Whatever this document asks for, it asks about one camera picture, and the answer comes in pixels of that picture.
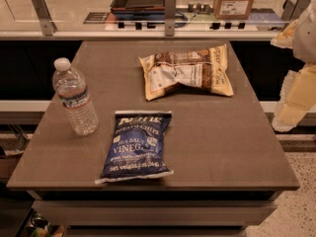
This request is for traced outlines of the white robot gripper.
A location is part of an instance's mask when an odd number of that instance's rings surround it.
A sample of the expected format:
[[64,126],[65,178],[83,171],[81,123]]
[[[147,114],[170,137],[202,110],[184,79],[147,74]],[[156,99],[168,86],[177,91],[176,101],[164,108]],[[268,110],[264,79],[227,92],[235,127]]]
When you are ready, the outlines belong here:
[[316,63],[316,0],[273,37],[271,45],[293,49],[293,55],[306,63],[298,72],[288,71],[276,103],[272,126],[288,132],[316,105],[316,64],[309,64]]

